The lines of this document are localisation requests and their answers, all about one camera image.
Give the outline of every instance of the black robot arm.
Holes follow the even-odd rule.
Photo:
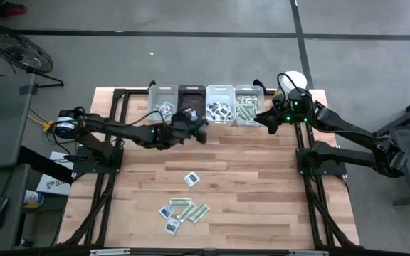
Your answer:
[[[208,125],[205,119],[191,120],[187,111],[172,116],[171,124],[160,123],[135,126],[116,122],[98,114],[86,114],[83,108],[61,110],[55,124],[54,133],[63,139],[74,139],[93,152],[93,157],[101,163],[111,162],[115,148],[110,142],[103,142],[94,137],[92,132],[99,132],[124,139],[146,149],[169,149],[175,144],[183,144],[185,139],[196,137],[197,141],[206,143],[206,132],[202,129]]]
[[[258,114],[254,119],[267,126],[270,134],[276,133],[278,126],[283,123],[308,122],[320,132],[333,132],[371,150],[371,153],[367,153],[338,149],[325,142],[317,141],[305,155],[306,161],[312,168],[319,168],[324,161],[335,160],[368,166],[390,178],[403,175],[401,170],[407,157],[392,139],[376,137],[371,132],[342,120],[336,112],[320,102],[313,102],[307,90],[300,88],[292,90],[288,100],[284,100],[283,95],[277,95],[272,102],[273,106],[270,110]]]

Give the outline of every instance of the gray concrete floor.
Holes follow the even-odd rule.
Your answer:
[[[288,0],[31,0],[23,16],[0,21],[12,28],[120,31],[295,32]],[[305,33],[410,34],[410,1],[298,0]],[[53,59],[51,75],[64,88],[41,90],[32,108],[46,119],[78,105],[89,109],[97,86],[249,84],[300,70],[295,39],[30,36]],[[410,104],[410,41],[306,40],[316,89],[343,119],[376,130]],[[11,74],[0,60],[0,73]],[[338,138],[342,147],[357,146]],[[29,122],[23,143],[48,156],[59,148]],[[408,196],[401,179],[348,166],[352,208],[361,244],[410,252],[410,207],[394,210]],[[51,228],[36,228],[49,245]]]

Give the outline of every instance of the wooden table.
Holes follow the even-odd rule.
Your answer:
[[[107,117],[113,90],[96,88],[90,112]],[[315,100],[327,104],[323,90],[311,93]],[[270,97],[265,104],[268,109]],[[126,122],[139,119],[146,107],[147,96],[131,96]],[[265,127],[209,127],[207,132],[206,145],[192,139],[166,151],[125,142],[105,246],[313,248],[305,187],[296,170],[293,126],[284,124],[274,135],[269,135]],[[336,145],[333,134],[315,131],[315,138]],[[190,171],[201,178],[192,188],[183,181]],[[67,240],[88,214],[95,180],[95,174],[86,174],[72,185],[58,242]],[[331,216],[358,244],[345,185],[336,177],[325,176],[324,186]],[[185,221],[175,236],[169,235],[158,210],[170,198],[192,198],[198,206],[206,203],[211,210],[195,226]],[[325,242],[322,218],[318,220]]]

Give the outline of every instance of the fan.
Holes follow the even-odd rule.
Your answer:
[[[39,87],[64,86],[63,81],[45,75],[53,69],[53,61],[50,56],[26,37],[16,35],[4,26],[0,26],[0,58],[27,73],[59,82],[59,84]]]

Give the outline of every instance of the plastic bin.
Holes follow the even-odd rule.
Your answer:
[[[180,85],[178,87],[178,110],[193,107],[197,117],[206,114],[206,88],[203,85]]]
[[[153,111],[157,103],[170,102],[174,107],[170,110],[172,113],[164,117],[165,121],[170,121],[172,115],[177,113],[178,104],[178,87],[176,85],[152,85],[149,88],[147,114]],[[148,116],[151,122],[162,122],[159,114],[154,113]]]
[[[206,105],[210,105],[215,102],[223,102],[231,107],[232,118],[226,121],[216,121],[210,115],[208,110],[206,111],[206,119],[210,124],[215,124],[223,127],[230,127],[235,121],[235,88],[232,85],[209,85],[206,88]]]
[[[238,114],[238,97],[239,96],[254,96],[258,100],[258,105],[256,108],[256,113],[252,114],[251,117],[256,117],[256,114],[261,113],[264,111],[263,103],[264,103],[264,95],[263,95],[263,88],[260,86],[254,85],[239,85],[235,87],[235,101],[236,101],[236,113]],[[238,118],[236,115],[235,123],[237,126],[240,127],[258,127],[261,124],[255,122],[254,120],[246,121]]]

